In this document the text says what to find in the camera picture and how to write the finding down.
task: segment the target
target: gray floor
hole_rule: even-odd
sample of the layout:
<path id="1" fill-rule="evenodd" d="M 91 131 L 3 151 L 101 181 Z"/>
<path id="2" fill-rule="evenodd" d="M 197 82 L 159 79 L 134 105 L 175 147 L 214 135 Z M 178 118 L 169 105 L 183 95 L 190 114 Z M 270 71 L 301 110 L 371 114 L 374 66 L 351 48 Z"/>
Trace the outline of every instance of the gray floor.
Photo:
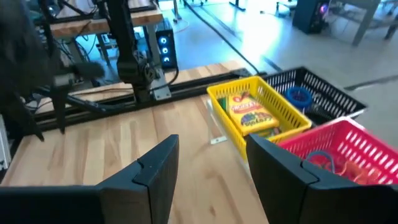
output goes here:
<path id="1" fill-rule="evenodd" d="M 171 18 L 170 6 L 172 4 L 161 4 L 165 16 Z M 259 70 L 268 73 L 276 72 L 275 65 L 283 70 L 306 66 L 339 87 L 398 75 L 397 35 L 386 42 L 383 40 L 386 29 L 372 30 L 366 33 L 359 47 L 352 47 L 350 42 L 357 25 L 339 19 L 332 22 L 325 34 L 305 35 L 292 27 L 291 18 L 274 16 L 274 7 L 273 0 L 249 0 L 248 9 L 243 13 L 228 3 L 209 0 L 205 10 L 200 7 L 195 10 Z M 183 20 L 174 27 L 180 69 L 239 59 L 238 54 L 188 9 L 181 7 L 180 15 Z M 100 55 L 94 53 L 92 58 L 98 60 Z M 395 138 L 395 131 L 398 131 L 397 87 L 398 82 L 389 82 L 349 94 L 369 105 L 369 110 L 358 121 L 398 147 L 398 138 Z"/>

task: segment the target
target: yellow plastic basket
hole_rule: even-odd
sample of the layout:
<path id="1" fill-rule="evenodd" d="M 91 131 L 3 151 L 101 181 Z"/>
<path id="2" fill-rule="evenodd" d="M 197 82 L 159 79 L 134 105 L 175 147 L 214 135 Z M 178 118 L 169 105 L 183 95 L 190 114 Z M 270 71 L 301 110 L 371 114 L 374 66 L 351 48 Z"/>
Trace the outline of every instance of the yellow plastic basket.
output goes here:
<path id="1" fill-rule="evenodd" d="M 250 92 L 260 104 L 278 118 L 280 125 L 284 127 L 283 133 L 268 139 L 270 142 L 277 143 L 311 128 L 311 121 L 268 85 L 261 77 L 253 76 L 242 78 L 208 87 L 207 92 L 210 95 L 214 111 L 219 117 L 221 124 L 224 126 L 227 135 L 229 135 L 235 146 L 239 149 L 245 161 L 247 161 L 246 141 L 217 100 L 244 91 Z"/>

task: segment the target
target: blue tape roll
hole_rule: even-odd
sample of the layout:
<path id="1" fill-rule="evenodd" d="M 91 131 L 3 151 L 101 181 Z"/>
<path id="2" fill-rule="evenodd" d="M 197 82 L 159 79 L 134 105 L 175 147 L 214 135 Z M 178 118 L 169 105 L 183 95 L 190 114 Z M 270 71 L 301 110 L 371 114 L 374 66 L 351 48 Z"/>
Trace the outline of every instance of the blue tape roll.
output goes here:
<path id="1" fill-rule="evenodd" d="M 292 87 L 286 90 L 285 98 L 298 109 L 309 108 L 312 104 L 311 93 L 302 87 Z"/>

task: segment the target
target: black basket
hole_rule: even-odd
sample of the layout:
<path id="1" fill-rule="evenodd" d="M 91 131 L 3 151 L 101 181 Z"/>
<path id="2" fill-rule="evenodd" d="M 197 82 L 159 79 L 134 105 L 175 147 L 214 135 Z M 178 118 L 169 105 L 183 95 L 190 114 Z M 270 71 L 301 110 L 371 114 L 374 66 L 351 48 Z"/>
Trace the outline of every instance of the black basket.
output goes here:
<path id="1" fill-rule="evenodd" d="M 312 73 L 305 67 L 283 71 L 274 75 L 261 75 L 281 95 L 293 86 L 307 89 L 312 94 L 313 106 L 304 114 L 320 125 L 341 116 L 355 119 L 367 108 L 332 84 Z"/>

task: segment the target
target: red basket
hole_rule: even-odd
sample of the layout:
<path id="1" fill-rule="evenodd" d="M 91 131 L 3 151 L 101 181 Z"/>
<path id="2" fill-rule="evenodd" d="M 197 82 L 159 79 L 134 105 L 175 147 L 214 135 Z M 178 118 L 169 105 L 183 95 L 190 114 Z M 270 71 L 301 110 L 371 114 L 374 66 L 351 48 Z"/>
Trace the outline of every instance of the red basket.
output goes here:
<path id="1" fill-rule="evenodd" d="M 350 118 L 338 118 L 278 145 L 301 159 L 311 152 L 325 151 L 333 158 L 336 173 L 344 173 L 343 176 L 359 184 L 398 184 L 398 153 Z M 310 159 L 317 165 L 327 161 L 323 156 Z M 347 166 L 355 166 L 361 173 L 349 175 Z M 362 178 L 371 181 L 359 181 Z"/>

